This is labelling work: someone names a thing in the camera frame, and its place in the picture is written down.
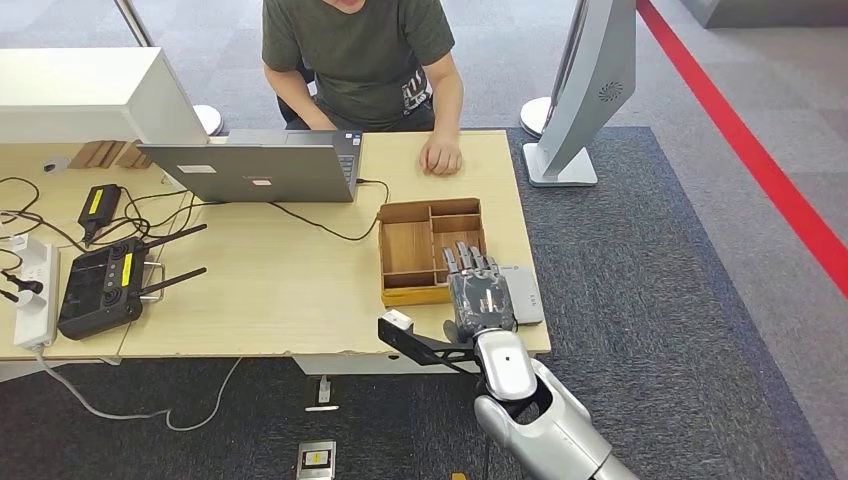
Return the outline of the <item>person's left hand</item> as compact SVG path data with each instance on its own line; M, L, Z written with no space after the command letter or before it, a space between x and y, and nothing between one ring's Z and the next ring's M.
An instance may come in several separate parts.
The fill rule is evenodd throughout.
M421 149L419 166L425 174L438 176L458 173L463 156L456 133L433 132Z

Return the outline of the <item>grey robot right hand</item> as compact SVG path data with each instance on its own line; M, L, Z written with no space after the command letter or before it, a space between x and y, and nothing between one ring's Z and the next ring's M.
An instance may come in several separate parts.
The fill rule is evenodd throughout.
M454 319L443 324L446 337L467 343L486 330L514 331L517 321L508 282L494 258L463 241L443 247L442 253L454 312Z

